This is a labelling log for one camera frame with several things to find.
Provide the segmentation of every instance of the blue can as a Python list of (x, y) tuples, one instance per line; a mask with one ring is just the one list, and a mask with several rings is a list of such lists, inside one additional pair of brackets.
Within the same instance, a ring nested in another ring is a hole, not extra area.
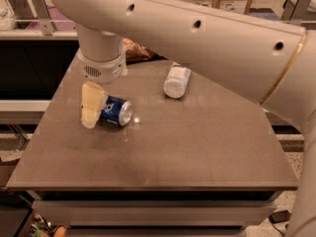
[(124, 126), (130, 121), (131, 115), (132, 106), (130, 101), (109, 96), (101, 110), (100, 119)]

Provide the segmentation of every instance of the can lid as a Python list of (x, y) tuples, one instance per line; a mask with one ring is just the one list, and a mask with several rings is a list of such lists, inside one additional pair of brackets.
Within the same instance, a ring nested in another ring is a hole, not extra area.
[(132, 105), (130, 101), (126, 101), (119, 112), (118, 122), (121, 126), (126, 125), (132, 116)]

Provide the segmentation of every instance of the vent slot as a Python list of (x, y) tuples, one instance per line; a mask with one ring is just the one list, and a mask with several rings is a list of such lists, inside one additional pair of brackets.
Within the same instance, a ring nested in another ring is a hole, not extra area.
[(99, 69), (95, 68), (95, 67), (91, 67), (91, 66), (85, 66), (84, 67), (85, 72), (93, 77), (100, 77), (101, 76), (101, 72), (99, 71)]

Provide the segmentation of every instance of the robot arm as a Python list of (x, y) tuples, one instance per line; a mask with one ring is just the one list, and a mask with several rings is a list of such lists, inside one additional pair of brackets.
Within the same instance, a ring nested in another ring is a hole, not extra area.
[(78, 24), (82, 59), (112, 65), (107, 82), (119, 76), (119, 36), (127, 37), (260, 103), (301, 130), (308, 149), (287, 236), (314, 236), (316, 33), (175, 0), (52, 1)]

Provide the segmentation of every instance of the brown tabletop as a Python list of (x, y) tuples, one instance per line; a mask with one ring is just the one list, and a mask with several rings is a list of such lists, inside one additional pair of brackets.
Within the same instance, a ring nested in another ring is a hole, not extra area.
[(294, 190), (298, 182), (258, 105), (192, 74), (186, 96), (165, 96), (171, 61), (128, 66), (108, 87), (131, 100), (125, 127), (81, 125), (75, 58), (8, 187), (35, 191)]

